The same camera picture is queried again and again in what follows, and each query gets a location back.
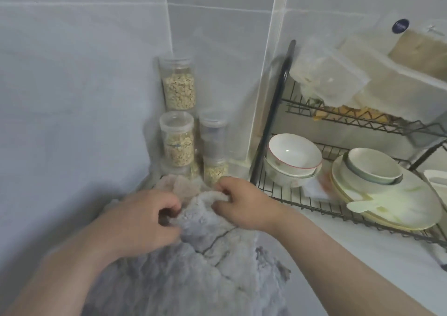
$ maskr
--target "dish rack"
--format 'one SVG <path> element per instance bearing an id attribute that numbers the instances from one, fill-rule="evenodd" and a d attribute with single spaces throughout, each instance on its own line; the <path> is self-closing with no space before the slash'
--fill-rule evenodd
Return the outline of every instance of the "dish rack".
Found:
<path id="1" fill-rule="evenodd" d="M 301 209 L 307 209 L 312 212 L 318 212 L 322 215 L 330 215 L 333 218 L 340 218 L 343 221 L 351 221 L 354 224 L 362 224 L 366 227 L 375 228 L 379 231 L 387 230 L 390 233 L 399 233 L 403 237 L 412 237 L 415 240 L 423 240 L 432 244 L 438 244 L 447 250 L 447 227 L 444 226 L 443 229 L 439 223 L 434 225 L 432 228 L 413 232 L 382 226 L 365 219 L 360 214 L 351 212 L 343 204 L 339 204 L 338 202 L 323 202 L 317 199 L 305 197 L 302 188 L 282 188 L 266 176 L 262 159 L 265 155 L 266 147 L 272 135 L 271 130 L 273 127 L 273 122 L 278 112 L 278 107 L 281 103 L 287 104 L 287 112 L 301 116 L 313 117 L 315 111 L 319 110 L 328 114 L 327 116 L 323 116 L 321 119 L 334 121 L 345 125 L 400 135 L 406 135 L 412 132 L 423 132 L 426 134 L 443 137 L 442 142 L 427 149 L 418 159 L 416 159 L 416 161 L 412 163 L 406 160 L 395 159 L 401 166 L 415 172 L 416 174 L 417 167 L 426 161 L 427 158 L 430 157 L 438 148 L 444 148 L 447 151 L 444 144 L 447 139 L 447 131 L 439 123 L 425 125 L 420 121 L 407 122 L 387 114 L 381 114 L 385 117 L 378 121 L 378 118 L 381 117 L 381 115 L 377 116 L 377 113 L 373 113 L 371 111 L 361 112 L 360 115 L 357 115 L 355 110 L 352 110 L 351 112 L 342 112 L 337 110 L 337 108 L 326 107 L 322 103 L 314 102 L 312 100 L 304 100 L 299 92 L 295 90 L 295 86 L 297 85 L 296 81 L 293 84 L 291 94 L 286 98 L 283 98 L 284 88 L 286 86 L 286 81 L 288 79 L 289 70 L 292 64 L 295 45 L 296 41 L 291 41 L 282 64 L 281 73 L 276 84 L 276 89 L 273 95 L 269 114 L 267 116 L 265 128 L 252 165 L 250 182 L 272 198 L 282 203 L 297 206 Z M 349 151 L 346 148 L 336 147 L 333 145 L 321 143 L 315 144 L 321 150 L 323 158 L 328 161 L 334 161 L 338 156 Z M 447 214 L 447 209 L 444 205 L 443 214 Z M 442 265 L 441 267 L 447 271 L 447 265 Z"/>

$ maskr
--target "hand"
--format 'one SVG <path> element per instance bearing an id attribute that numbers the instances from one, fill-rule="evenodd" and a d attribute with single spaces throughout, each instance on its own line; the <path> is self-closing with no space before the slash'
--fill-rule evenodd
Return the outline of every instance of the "hand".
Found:
<path id="1" fill-rule="evenodd" d="M 159 190 L 144 190 L 125 198 L 86 228 L 94 247 L 104 249 L 109 262 L 154 251 L 178 240 L 179 227 L 163 227 L 159 212 L 165 209 L 175 217 L 182 205 L 176 195 Z"/>
<path id="2" fill-rule="evenodd" d="M 229 194 L 232 201 L 214 202 L 214 211 L 244 229 L 271 233 L 286 208 L 241 178 L 222 177 L 215 189 Z"/>

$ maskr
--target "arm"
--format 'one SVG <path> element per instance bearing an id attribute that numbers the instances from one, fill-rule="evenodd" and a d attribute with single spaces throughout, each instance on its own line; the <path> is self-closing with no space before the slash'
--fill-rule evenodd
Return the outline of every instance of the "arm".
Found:
<path id="1" fill-rule="evenodd" d="M 178 227 L 158 224 L 165 208 L 172 215 L 180 211 L 174 194 L 148 190 L 126 198 L 44 258 L 4 316 L 79 315 L 90 286 L 107 265 L 178 239 Z"/>
<path id="2" fill-rule="evenodd" d="M 232 197 L 215 202 L 216 213 L 276 238 L 329 315 L 432 315 L 292 207 L 238 178 L 221 178 L 216 186 Z"/>

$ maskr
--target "blue label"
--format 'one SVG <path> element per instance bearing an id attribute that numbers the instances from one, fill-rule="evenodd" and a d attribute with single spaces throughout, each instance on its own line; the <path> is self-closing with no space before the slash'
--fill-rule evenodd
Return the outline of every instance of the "blue label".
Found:
<path id="1" fill-rule="evenodd" d="M 395 34 L 401 34 L 408 29 L 409 25 L 410 21 L 407 20 L 406 18 L 403 18 L 401 20 L 396 21 L 396 23 L 393 24 L 391 31 L 393 31 Z"/>

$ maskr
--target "white bowl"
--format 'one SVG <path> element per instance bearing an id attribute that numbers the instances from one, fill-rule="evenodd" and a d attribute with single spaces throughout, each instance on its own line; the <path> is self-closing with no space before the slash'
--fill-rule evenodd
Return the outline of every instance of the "white bowl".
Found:
<path id="1" fill-rule="evenodd" d="M 276 184 L 290 188 L 296 188 L 305 185 L 312 178 L 318 175 L 321 170 L 321 166 L 322 165 L 319 165 L 312 175 L 307 177 L 299 177 L 283 173 L 278 168 L 271 165 L 270 162 L 264 157 L 264 168 L 267 176 Z"/>
<path id="2" fill-rule="evenodd" d="M 352 172 L 346 165 L 347 154 L 343 156 L 342 163 L 340 164 L 340 175 L 347 185 L 352 189 L 365 194 L 378 194 L 387 190 L 393 189 L 395 185 L 399 184 L 402 178 L 396 179 L 391 184 L 379 184 L 375 182 L 367 181 L 360 176 Z"/>
<path id="3" fill-rule="evenodd" d="M 266 158 L 271 165 L 293 176 L 312 175 L 323 160 L 321 151 L 314 143 L 294 134 L 273 136 Z"/>
<path id="4" fill-rule="evenodd" d="M 370 182 L 390 184 L 402 175 L 399 164 L 378 150 L 355 148 L 347 157 L 351 171 Z"/>

